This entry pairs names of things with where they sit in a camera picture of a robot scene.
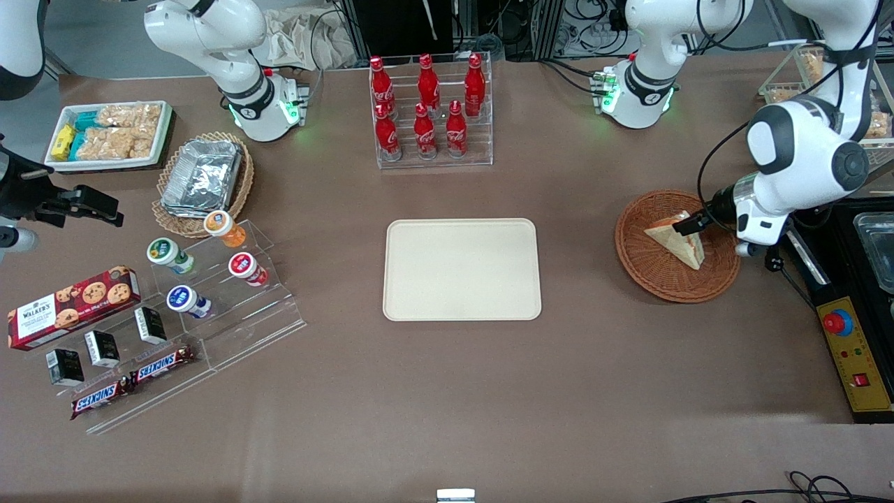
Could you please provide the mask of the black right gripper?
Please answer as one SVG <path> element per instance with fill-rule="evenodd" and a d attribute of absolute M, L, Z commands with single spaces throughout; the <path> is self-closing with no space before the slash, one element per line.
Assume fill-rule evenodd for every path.
<path fill-rule="evenodd" d="M 63 228 L 69 207 L 80 210 L 81 219 L 93 219 L 114 227 L 124 225 L 124 214 L 118 210 L 119 201 L 105 192 L 79 184 L 69 191 L 69 201 L 63 197 L 65 189 L 54 185 L 49 178 L 50 168 L 6 147 L 2 152 L 1 216 L 4 219 L 41 221 Z"/>

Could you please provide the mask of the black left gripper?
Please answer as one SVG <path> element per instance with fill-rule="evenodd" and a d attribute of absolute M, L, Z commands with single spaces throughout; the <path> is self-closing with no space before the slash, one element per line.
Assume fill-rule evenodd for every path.
<path fill-rule="evenodd" d="M 735 186 L 737 184 L 731 184 L 716 191 L 711 200 L 706 201 L 697 211 L 674 223 L 674 231 L 682 236 L 689 236 L 701 233 L 709 226 L 738 228 Z"/>

